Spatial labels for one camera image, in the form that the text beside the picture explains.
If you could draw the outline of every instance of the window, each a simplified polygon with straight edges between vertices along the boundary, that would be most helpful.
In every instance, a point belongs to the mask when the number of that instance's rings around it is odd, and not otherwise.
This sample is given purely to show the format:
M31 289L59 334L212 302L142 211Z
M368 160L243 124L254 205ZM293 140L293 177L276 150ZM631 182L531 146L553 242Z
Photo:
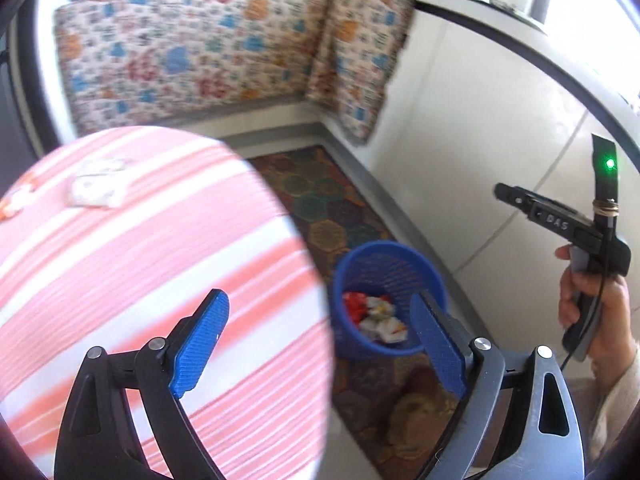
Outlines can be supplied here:
M545 28L611 89L640 103L640 31L617 0L550 0Z

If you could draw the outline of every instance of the trash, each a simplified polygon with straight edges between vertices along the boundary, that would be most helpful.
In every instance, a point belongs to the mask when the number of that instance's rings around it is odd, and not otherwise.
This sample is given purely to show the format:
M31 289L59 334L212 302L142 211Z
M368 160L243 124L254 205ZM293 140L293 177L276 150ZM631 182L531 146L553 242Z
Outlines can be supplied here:
M383 321L396 314L396 308L391 303L372 296L367 298L367 309L369 309L369 315L376 321Z
M36 179L32 173L25 173L15 185L15 188L0 200L0 221L17 215L34 200Z
M351 320L354 324L359 325L367 315L367 295L361 292L345 292L342 295L342 301L347 307L347 313Z
M387 344L406 341L408 336L406 325L397 317L389 317L378 323L378 335Z
M366 317L360 322L358 328L360 329L360 333L370 341L375 341L379 338L378 322L375 319Z
M360 333L370 341L394 344L407 340L407 326L395 317L396 308L389 295L376 297L345 292L342 302Z
M71 184L71 206L116 208L127 189L129 162L121 158L87 160Z

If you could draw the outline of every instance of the hand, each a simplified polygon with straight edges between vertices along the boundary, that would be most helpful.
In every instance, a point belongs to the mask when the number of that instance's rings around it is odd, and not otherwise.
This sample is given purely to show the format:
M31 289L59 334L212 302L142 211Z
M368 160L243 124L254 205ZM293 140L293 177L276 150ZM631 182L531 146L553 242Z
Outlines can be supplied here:
M569 246L556 250L556 258L569 260ZM599 274L572 273L567 267L560 278L558 320L565 330L580 319L580 311L574 303L574 291L597 296L602 276ZM629 290L622 276L605 280L602 291L602 318L589 346L591 368L603 394L615 386L636 357L636 342L631 333Z

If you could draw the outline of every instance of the floral blanket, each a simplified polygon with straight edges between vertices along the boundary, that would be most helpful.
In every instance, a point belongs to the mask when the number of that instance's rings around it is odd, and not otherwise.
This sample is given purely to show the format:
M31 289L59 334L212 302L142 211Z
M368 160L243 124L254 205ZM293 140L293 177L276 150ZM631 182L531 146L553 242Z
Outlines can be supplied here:
M402 4L75 1L56 11L55 33L78 134L307 93L366 138L406 28Z

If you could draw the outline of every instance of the colorful rug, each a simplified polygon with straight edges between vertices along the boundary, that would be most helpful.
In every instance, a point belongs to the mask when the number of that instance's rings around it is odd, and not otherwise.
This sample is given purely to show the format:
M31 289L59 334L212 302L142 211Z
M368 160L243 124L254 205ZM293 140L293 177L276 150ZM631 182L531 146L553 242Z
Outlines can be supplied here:
M327 287L341 258L372 240L393 240L384 222L322 146L249 160L289 211ZM350 362L336 360L334 406L384 480L413 480L434 451L456 403L425 354ZM416 370L422 377L415 380ZM424 372L432 380L424 380ZM389 415L407 381L430 398L428 435L420 446L388 442Z

